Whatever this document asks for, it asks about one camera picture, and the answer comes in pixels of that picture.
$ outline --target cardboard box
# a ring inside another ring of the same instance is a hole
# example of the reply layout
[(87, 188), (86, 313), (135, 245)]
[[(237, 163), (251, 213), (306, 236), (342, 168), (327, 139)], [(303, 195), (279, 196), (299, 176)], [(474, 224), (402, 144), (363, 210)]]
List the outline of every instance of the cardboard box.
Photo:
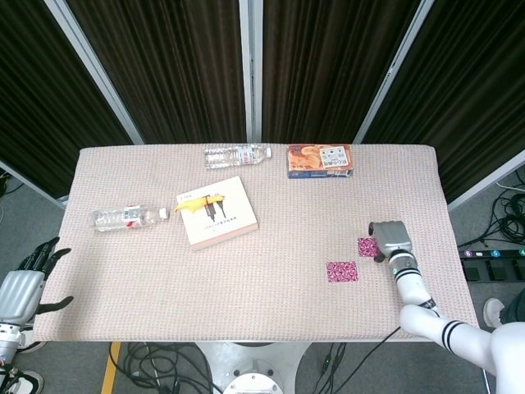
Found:
[(349, 144), (292, 144), (288, 146), (288, 177), (349, 177), (354, 172)]

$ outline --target plastic water bottle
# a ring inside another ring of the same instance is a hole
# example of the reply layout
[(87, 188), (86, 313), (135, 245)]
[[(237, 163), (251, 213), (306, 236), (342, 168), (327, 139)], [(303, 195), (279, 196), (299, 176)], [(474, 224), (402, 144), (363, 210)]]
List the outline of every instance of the plastic water bottle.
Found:
[(205, 166), (207, 169), (257, 164), (271, 156), (272, 149), (264, 148), (258, 144), (245, 144), (204, 150)]
[(170, 210), (168, 208), (135, 205), (108, 211), (95, 211), (91, 213), (91, 226), (97, 231), (117, 231), (151, 226), (169, 217)]

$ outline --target person's foot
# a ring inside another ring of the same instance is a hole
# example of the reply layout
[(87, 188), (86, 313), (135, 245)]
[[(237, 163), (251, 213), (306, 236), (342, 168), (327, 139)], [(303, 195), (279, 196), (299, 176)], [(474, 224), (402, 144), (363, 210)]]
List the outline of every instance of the person's foot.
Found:
[(43, 378), (36, 372), (24, 371), (17, 380), (13, 378), (8, 381), (7, 386), (9, 388), (6, 394), (40, 394), (43, 389)]
[(500, 312), (505, 306), (497, 298), (489, 298), (483, 305), (483, 320), (489, 327), (498, 328), (502, 325)]
[(33, 353), (46, 344), (46, 342), (36, 342), (33, 340), (33, 324), (26, 324), (20, 329), (20, 334), (22, 335), (22, 339), (18, 344), (16, 353)]

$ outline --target bottle cap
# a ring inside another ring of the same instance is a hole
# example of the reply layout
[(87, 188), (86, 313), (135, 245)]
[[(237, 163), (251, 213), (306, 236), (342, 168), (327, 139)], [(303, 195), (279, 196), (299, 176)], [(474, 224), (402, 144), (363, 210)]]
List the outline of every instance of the bottle cap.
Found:
[(161, 219), (168, 219), (170, 217), (170, 210), (168, 208), (160, 208), (158, 214)]

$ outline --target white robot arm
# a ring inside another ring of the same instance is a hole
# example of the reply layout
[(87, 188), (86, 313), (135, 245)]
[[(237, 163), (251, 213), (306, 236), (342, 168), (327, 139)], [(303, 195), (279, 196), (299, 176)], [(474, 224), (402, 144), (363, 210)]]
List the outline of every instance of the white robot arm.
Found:
[(36, 314), (65, 308), (73, 301), (69, 296), (56, 304), (40, 304), (49, 274), (57, 261), (71, 251), (62, 249), (49, 257), (58, 240), (57, 237), (37, 247), (16, 271), (7, 274), (0, 287), (0, 387), (5, 375), (12, 370), (11, 363), (21, 341), (21, 327)]
[(425, 286), (403, 222), (370, 223), (369, 234), (381, 251), (376, 261), (389, 260), (405, 304), (400, 326), (495, 375), (498, 394), (524, 393), (525, 323), (505, 324), (489, 333), (446, 318)]

